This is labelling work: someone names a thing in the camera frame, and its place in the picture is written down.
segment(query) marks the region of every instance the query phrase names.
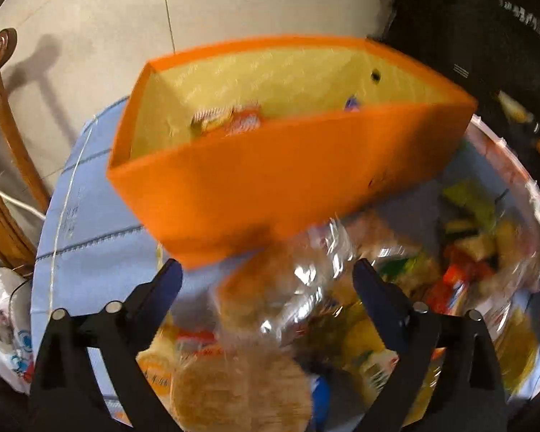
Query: orange box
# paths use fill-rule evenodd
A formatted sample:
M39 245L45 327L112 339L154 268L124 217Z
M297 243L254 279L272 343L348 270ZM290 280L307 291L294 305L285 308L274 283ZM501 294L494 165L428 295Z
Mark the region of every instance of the orange box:
M345 112L350 96L360 103ZM258 102L260 128L193 139L192 116ZM273 37L149 62L107 176L185 268L283 240L430 179L476 101L381 44Z

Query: bread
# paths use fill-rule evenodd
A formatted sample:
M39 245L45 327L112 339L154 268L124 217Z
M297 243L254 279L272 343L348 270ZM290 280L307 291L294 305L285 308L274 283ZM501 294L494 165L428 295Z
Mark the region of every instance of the bread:
M174 419L188 432L303 432L310 382L290 357L197 355L171 391Z

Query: yellow package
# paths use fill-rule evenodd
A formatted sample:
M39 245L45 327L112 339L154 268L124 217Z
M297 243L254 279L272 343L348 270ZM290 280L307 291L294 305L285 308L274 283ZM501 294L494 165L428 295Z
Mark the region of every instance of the yellow package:
M394 371L399 361L398 354L386 349L374 324L366 319L356 323L346 334L342 357L346 362L344 370L353 376L364 404L370 407ZM441 362L441 359L436 359L430 364L404 425L421 419L426 412L438 382Z
M167 411L170 411L170 388L177 364L178 333L178 328L174 326L168 314L150 347L136 356L141 371Z
M540 348L530 321L521 310L512 312L494 346L504 388L510 394L516 393L534 369Z

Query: floor tile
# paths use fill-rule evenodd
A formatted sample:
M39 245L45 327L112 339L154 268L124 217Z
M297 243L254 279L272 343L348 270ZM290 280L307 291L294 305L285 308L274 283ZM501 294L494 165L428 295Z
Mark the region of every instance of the floor tile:
M379 34L390 0L167 0L176 50L262 34Z
M146 60L171 52L164 0L6 0L18 46L3 68L41 176L59 170L85 121L127 95Z

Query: blue tablecloth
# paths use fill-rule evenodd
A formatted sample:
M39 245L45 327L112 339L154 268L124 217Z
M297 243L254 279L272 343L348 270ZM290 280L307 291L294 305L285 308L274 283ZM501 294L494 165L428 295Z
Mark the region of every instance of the blue tablecloth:
M108 154L126 99L109 106L84 126L60 175L42 230L32 288L32 341L38 352L52 310L66 308L79 315L101 310L111 300L124 300L133 288L153 278L165 261L161 247L148 235L105 177ZM450 178L464 178L471 169L493 193L504 184L471 146L463 147L446 168ZM438 210L428 206L441 187L439 180L389 200L378 207L396 231L437 249L429 237ZM228 274L244 256L184 275L173 307L177 321L193 323L204 314L211 285ZM523 297L540 322L540 293ZM90 350L102 394L115 397L99 352ZM517 399L527 399L540 387L537 367Z

